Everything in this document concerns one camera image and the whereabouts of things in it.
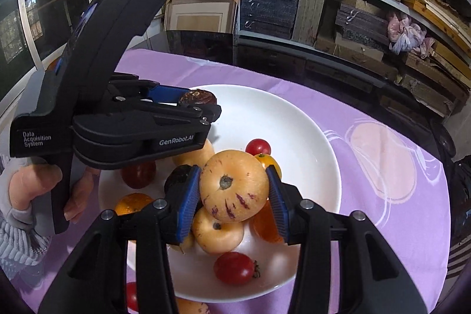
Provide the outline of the person left hand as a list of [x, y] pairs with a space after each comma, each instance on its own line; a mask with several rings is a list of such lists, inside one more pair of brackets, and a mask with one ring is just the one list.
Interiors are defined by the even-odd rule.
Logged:
[[[91, 167], [73, 186], [68, 202], [65, 204], [64, 217], [68, 222], [76, 223], [84, 213], [94, 180], [100, 171]], [[10, 180], [9, 199], [16, 210], [26, 210], [31, 201], [38, 196], [50, 192], [62, 180], [62, 171], [58, 166], [34, 164], [22, 167], [15, 172]]]

